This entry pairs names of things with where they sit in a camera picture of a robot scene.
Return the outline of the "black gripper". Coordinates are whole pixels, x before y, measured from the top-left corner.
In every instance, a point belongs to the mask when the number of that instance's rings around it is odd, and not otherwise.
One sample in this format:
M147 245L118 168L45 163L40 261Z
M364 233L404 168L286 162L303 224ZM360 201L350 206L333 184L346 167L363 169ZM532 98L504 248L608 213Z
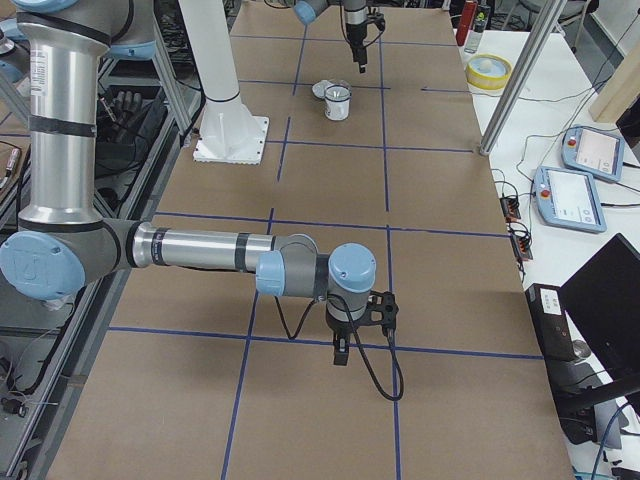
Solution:
M361 22L358 24L346 24L346 37L352 48L353 62L358 65L360 74L364 74L367 69L368 56L367 49L364 47L364 41L367 35L367 24Z
M346 366L349 359L349 344L354 330L349 322L330 320L330 328L333 332L335 366Z

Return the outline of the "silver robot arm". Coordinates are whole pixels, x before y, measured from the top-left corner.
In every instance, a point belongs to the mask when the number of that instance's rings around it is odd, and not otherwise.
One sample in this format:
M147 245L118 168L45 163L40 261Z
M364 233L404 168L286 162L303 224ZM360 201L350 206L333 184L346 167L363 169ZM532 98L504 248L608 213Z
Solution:
M317 20L330 7L330 1L326 0L264 1L264 4L272 8L292 9L305 26ZM351 50L352 61L359 73L364 74L368 65L366 39L374 11L366 1L338 1L338 8L343 39Z
M184 231L108 219L94 207L100 59L113 47L155 50L149 1L20 1L30 44L31 196L1 247L20 293L60 299L112 272L150 265L252 273L257 291L324 302L334 361L348 360L369 323L376 261L347 243L321 254L305 235Z

